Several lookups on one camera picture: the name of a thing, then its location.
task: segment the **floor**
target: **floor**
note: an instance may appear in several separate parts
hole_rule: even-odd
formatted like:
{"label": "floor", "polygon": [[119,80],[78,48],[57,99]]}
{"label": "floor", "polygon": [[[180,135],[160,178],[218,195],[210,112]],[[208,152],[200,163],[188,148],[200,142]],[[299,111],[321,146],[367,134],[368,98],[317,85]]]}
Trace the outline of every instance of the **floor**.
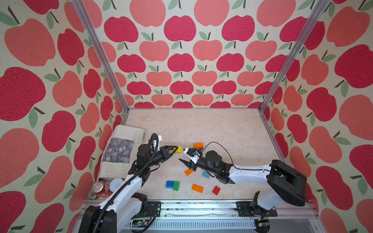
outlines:
{"label": "floor", "polygon": [[[145,129],[146,143],[152,133],[162,135],[161,146],[185,148],[193,147],[193,143],[207,145],[216,141],[230,153],[235,165],[259,166],[278,159],[256,109],[134,109],[125,125]],[[212,143],[207,149],[215,150],[224,162],[231,163],[218,144]],[[183,154],[174,154],[151,173],[138,192],[148,195],[148,199],[251,199],[256,191],[269,187],[254,183],[225,185],[216,178],[203,177],[202,169],[186,176],[187,167],[178,158],[188,160]],[[167,189],[167,180],[179,181],[179,191]],[[204,187],[203,193],[191,190],[193,184]],[[212,193],[216,185],[221,188],[217,196]]]}

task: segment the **red lego brick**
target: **red lego brick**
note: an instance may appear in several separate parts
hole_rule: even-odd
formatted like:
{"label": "red lego brick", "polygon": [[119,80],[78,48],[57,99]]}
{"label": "red lego brick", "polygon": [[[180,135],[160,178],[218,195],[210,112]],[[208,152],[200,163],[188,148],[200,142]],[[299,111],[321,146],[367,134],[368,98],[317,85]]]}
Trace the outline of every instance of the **red lego brick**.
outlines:
{"label": "red lego brick", "polygon": [[215,186],[214,190],[212,192],[217,196],[220,192],[220,188],[218,186]]}

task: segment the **white round object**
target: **white round object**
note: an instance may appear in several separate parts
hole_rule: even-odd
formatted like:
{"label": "white round object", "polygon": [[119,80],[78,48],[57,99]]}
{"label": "white round object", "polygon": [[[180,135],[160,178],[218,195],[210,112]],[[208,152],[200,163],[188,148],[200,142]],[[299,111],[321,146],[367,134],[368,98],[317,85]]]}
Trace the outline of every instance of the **white round object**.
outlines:
{"label": "white round object", "polygon": [[109,185],[110,191],[115,192],[122,183],[123,183],[123,180],[121,178],[115,178],[114,180],[110,182],[110,185]]}

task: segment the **black cable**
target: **black cable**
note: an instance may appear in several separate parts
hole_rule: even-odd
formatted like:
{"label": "black cable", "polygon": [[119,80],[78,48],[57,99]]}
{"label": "black cable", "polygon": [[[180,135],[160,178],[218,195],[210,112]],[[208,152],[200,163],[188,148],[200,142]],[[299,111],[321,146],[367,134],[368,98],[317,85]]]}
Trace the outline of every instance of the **black cable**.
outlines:
{"label": "black cable", "polygon": [[154,152],[153,154],[151,155],[151,158],[148,160],[148,162],[139,170],[138,173],[136,173],[136,175],[134,175],[133,177],[131,177],[129,180],[126,181],[126,183],[124,185],[122,185],[116,192],[115,194],[110,198],[110,200],[108,200],[108,202],[106,203],[106,205],[101,209],[100,211],[100,214],[98,215],[98,218],[96,220],[96,223],[95,225],[93,226],[93,229],[92,229],[92,233],[97,233],[97,230],[98,230],[98,226],[99,224],[101,223],[101,220],[102,218],[104,217],[104,213],[105,211],[107,210],[107,208],[114,204],[114,199],[119,195],[119,193],[124,189],[125,186],[129,185],[131,183],[131,181],[133,181],[145,168],[147,168],[147,166],[149,165],[150,161],[154,158],[154,155],[156,154],[157,152],[157,149],[158,149],[158,144],[159,144],[159,139],[158,139],[158,135],[156,133],[153,133],[150,137],[150,140],[149,140],[149,143],[151,141],[151,145],[153,145],[153,140],[152,138],[156,137],[156,146],[154,148]]}
{"label": "black cable", "polygon": [[159,163],[159,166],[156,169],[150,170],[150,172],[157,170],[160,166],[161,164]]}
{"label": "black cable", "polygon": [[[217,142],[214,142],[214,143],[216,143],[216,144],[218,144],[219,146],[221,146],[226,152],[227,152],[227,154],[229,155],[229,157],[231,158],[231,161],[232,161],[232,164],[233,164],[233,166],[234,166],[234,163],[233,163],[233,159],[232,159],[232,157],[231,157],[231,155],[229,154],[229,152],[222,146],[222,145],[220,145],[219,143],[217,143]],[[250,171],[269,171],[269,170],[267,170],[267,169],[240,169],[240,170],[250,170]],[[302,193],[296,188],[296,187],[294,187],[294,185],[292,185],[292,184],[290,184],[287,180],[285,180],[285,179],[283,179],[284,181],[286,181],[289,185],[291,185],[299,194],[299,196],[301,197],[301,198],[303,198],[304,200],[305,200],[305,202],[308,202],[309,203],[309,201],[308,201],[308,199],[305,197],[305,196],[303,196],[302,195]]]}
{"label": "black cable", "polygon": [[237,167],[234,165],[234,163],[233,163],[233,159],[232,159],[231,155],[229,154],[229,152],[228,152],[228,151],[227,151],[227,150],[226,150],[222,145],[220,145],[219,143],[217,143],[217,142],[214,142],[214,143],[216,143],[216,144],[218,144],[219,146],[221,146],[221,147],[225,150],[225,152],[227,152],[227,154],[228,154],[229,157],[231,158],[231,161],[232,161],[233,166],[234,166],[236,169],[239,169],[239,170],[249,170],[249,171],[269,171],[269,170],[267,170],[267,169],[243,169],[243,168],[237,168]]}

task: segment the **green lego brick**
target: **green lego brick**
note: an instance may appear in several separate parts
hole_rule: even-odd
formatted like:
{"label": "green lego brick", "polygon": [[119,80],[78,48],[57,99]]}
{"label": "green lego brick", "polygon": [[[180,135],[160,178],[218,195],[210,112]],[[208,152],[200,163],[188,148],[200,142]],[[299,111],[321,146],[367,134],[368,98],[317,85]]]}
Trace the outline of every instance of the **green lego brick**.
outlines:
{"label": "green lego brick", "polygon": [[180,182],[178,182],[178,181],[173,182],[173,189],[175,191],[179,191],[179,186],[180,186]]}

